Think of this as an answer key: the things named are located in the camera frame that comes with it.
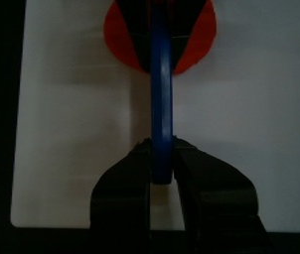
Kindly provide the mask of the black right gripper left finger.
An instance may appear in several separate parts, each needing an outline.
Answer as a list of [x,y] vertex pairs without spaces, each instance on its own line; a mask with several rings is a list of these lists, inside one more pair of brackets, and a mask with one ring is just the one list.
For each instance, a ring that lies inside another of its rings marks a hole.
[[92,254],[150,254],[150,140],[101,176],[90,197]]

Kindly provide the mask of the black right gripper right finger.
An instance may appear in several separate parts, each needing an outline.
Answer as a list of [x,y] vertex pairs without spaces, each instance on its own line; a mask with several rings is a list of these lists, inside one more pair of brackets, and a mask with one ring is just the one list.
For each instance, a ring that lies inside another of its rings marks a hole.
[[189,254],[265,254],[271,241],[249,178],[182,139],[173,162]]

